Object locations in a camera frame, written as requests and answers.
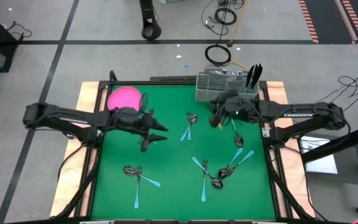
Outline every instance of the pink plate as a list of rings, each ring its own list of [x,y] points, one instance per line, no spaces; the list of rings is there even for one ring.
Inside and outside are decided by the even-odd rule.
[[[131,86],[124,86],[111,93],[107,102],[107,107],[109,110],[131,107],[139,111],[139,102],[141,99],[142,94],[139,90]]]

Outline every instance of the green table surface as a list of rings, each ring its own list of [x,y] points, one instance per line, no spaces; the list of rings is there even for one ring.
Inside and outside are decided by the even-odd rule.
[[[146,220],[272,220],[272,194],[265,164],[260,126],[236,121],[244,138],[244,152],[255,154],[241,164],[224,187],[215,189],[206,179],[206,202],[201,201],[203,171],[191,160],[207,159],[209,171],[218,175],[238,148],[234,129],[211,128],[207,103],[195,101],[194,86],[135,86],[148,94],[147,109],[169,132],[152,131],[168,139],[140,151],[139,136],[122,131],[107,133],[101,155],[92,219]],[[186,111],[198,115],[191,126],[192,140],[179,139],[187,128]],[[134,208],[137,178],[123,173],[124,166],[142,165],[143,175],[159,181],[156,187],[140,180],[139,208]]]

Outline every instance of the concrete floor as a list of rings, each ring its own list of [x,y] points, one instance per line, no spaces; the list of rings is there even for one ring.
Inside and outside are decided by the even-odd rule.
[[[201,25],[209,0],[161,5],[154,1],[163,29],[160,39],[217,39]],[[0,22],[13,20],[34,34],[28,40],[60,40],[73,0],[0,0]],[[209,7],[204,20],[216,10]],[[138,1],[80,0],[68,40],[141,40]],[[231,37],[234,28],[225,39]],[[251,1],[238,39],[311,40],[297,0]],[[65,45],[47,103],[74,108],[81,82],[107,80],[114,70],[119,80],[148,80],[154,76],[195,75],[210,66],[204,44]],[[21,45],[11,71],[0,74],[0,207],[27,131],[21,119],[25,106],[38,101],[57,45]],[[232,57],[244,65],[261,63],[263,79],[283,81],[290,103],[314,102],[340,87],[341,75],[358,76],[358,45],[235,45]],[[224,52],[211,51],[215,59]],[[347,95],[335,102],[346,107]],[[346,111],[358,128],[358,102]],[[335,135],[345,134],[346,130]],[[67,139],[58,132],[37,132],[24,164],[6,222],[48,218],[57,170]],[[313,204],[329,220],[350,222],[358,215],[358,186],[310,179]]]

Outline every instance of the wire dish rack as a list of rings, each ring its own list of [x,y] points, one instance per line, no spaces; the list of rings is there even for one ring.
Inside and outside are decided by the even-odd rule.
[[[251,100],[258,94],[258,83],[251,89],[246,88],[248,71],[234,68],[206,68],[197,75],[196,101],[208,102],[220,93],[236,90],[240,97]]]

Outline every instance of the black cylinder stand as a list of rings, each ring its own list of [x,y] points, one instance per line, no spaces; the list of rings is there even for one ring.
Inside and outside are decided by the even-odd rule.
[[[139,2],[143,17],[142,37],[146,40],[157,39],[161,35],[161,28],[155,20],[153,1],[139,0]]]

